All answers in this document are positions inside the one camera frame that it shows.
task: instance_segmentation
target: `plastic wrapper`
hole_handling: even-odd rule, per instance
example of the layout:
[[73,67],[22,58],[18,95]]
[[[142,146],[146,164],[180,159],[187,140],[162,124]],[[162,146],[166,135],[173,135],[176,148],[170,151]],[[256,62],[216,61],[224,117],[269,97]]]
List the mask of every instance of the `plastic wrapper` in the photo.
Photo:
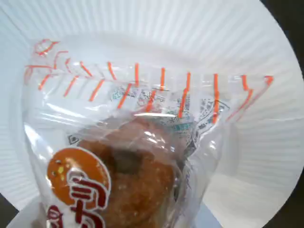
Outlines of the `plastic wrapper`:
[[24,74],[24,129],[46,224],[190,227],[230,124],[272,78],[81,57],[45,39]]

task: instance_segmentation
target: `white paper plate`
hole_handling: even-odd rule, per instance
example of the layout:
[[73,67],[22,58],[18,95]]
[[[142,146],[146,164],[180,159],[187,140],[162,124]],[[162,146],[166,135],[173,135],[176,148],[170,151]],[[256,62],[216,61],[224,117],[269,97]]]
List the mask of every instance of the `white paper plate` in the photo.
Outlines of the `white paper plate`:
[[[7,228],[36,228],[32,224],[34,221],[43,221],[43,214],[41,210],[43,209],[41,205],[40,197],[34,198],[25,208],[23,208],[15,218],[9,223]],[[200,228],[199,224],[204,224],[208,228],[221,228],[221,225],[208,210],[206,205],[202,205],[198,217],[196,219],[196,228]]]
[[132,54],[165,66],[274,75],[272,87],[231,134],[240,153],[224,154],[204,201],[225,228],[261,228],[285,203],[304,165],[304,87],[292,48],[259,1],[0,3],[0,191],[18,209],[38,194],[25,147],[16,143],[23,140],[19,81],[31,40],[94,31],[107,34],[102,43],[109,58]]

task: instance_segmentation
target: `donut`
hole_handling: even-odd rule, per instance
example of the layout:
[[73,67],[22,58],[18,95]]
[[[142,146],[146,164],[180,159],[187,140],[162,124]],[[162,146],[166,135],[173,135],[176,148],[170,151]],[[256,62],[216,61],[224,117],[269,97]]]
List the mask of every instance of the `donut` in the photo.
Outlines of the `donut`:
[[109,171],[111,194],[99,211],[107,228],[157,228],[151,218],[172,197],[177,172],[178,148],[173,152],[170,140],[155,124],[135,119],[101,140],[80,141]]

